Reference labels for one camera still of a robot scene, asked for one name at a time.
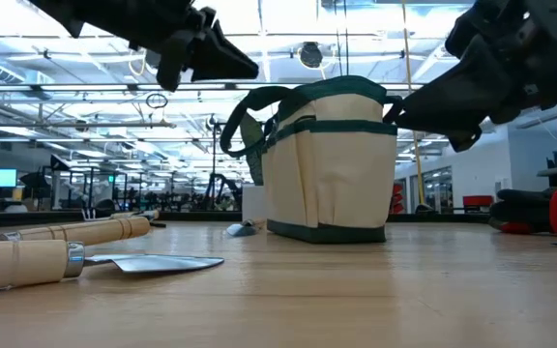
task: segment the ceiling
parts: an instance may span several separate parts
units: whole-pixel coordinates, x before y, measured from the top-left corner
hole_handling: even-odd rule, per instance
[[[268,83],[292,87],[349,72],[386,86],[390,94],[406,95],[408,82],[416,89],[456,64],[445,52],[444,40],[472,3],[409,1],[407,59],[402,8],[396,0],[346,0],[345,7],[337,3],[337,12],[331,0],[199,0],[194,6],[217,10],[227,38],[260,65],[260,75],[255,80],[188,84],[190,74],[184,73],[180,90],[165,93],[142,50],[130,51],[126,41],[91,25],[74,40],[27,1],[0,0],[0,70],[5,72],[0,73],[0,124],[51,125],[0,127],[0,139],[51,139],[43,143],[77,160],[149,160],[142,163],[143,170],[207,177],[214,151],[209,120],[226,121],[248,90]],[[303,42],[318,43],[325,55],[323,70],[300,62]],[[32,93],[23,84],[41,84],[43,89]],[[253,117],[265,121],[272,114],[268,108]],[[81,121],[94,125],[81,131],[62,127]],[[127,149],[105,140],[113,137],[156,141],[132,140]],[[413,160],[411,131],[401,130],[399,137],[397,161]],[[421,153],[435,156],[448,146],[437,135],[426,137]],[[79,140],[83,138],[95,141]],[[218,152],[217,172],[250,180],[245,162]]]

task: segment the beige garden tool bag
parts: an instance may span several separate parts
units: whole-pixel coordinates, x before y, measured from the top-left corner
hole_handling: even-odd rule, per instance
[[[264,137],[232,151],[231,138],[247,109],[274,102],[280,102],[278,112]],[[270,231],[311,243],[385,242],[396,160],[396,126],[382,122],[387,103],[399,106],[400,99],[360,76],[293,90],[263,87],[240,102],[220,146],[233,157],[263,149]]]

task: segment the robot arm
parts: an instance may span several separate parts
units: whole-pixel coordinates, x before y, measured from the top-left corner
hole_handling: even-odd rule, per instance
[[[557,103],[557,0],[477,0],[455,23],[446,50],[460,62],[404,100],[387,122],[447,135],[456,151],[479,124]]]
[[[197,10],[191,0],[30,0],[78,38],[90,23],[148,49],[157,81],[175,91],[180,72],[193,69],[192,81],[256,78],[257,65],[222,33],[216,12]]]

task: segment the trowel blade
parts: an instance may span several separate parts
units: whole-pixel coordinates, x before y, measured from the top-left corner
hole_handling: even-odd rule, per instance
[[[124,273],[190,272],[215,267],[220,257],[192,257],[151,254],[97,255],[85,258],[85,266],[114,263]]]

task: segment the wooden table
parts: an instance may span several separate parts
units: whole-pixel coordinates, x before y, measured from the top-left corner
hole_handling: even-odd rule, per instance
[[[105,265],[0,292],[0,348],[557,347],[557,238],[403,223],[385,245],[312,246],[225,226],[89,248],[224,257],[214,269]]]

